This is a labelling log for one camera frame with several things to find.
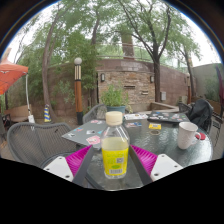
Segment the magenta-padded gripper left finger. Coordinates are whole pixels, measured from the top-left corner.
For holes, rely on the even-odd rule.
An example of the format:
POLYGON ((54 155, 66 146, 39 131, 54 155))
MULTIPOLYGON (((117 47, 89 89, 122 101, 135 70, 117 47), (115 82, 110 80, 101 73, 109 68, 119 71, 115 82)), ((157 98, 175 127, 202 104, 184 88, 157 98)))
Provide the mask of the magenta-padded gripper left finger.
POLYGON ((67 157, 56 157, 44 170, 81 186, 93 154, 93 146, 89 145, 67 157))

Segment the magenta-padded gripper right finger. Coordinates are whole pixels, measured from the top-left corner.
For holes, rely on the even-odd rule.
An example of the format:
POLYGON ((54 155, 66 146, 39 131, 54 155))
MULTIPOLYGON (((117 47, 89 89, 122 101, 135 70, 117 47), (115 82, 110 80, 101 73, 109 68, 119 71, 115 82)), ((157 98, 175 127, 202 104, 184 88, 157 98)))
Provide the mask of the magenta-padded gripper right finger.
POLYGON ((181 165, 166 154, 155 155, 134 145, 130 146, 129 153, 144 185, 182 169, 181 165))

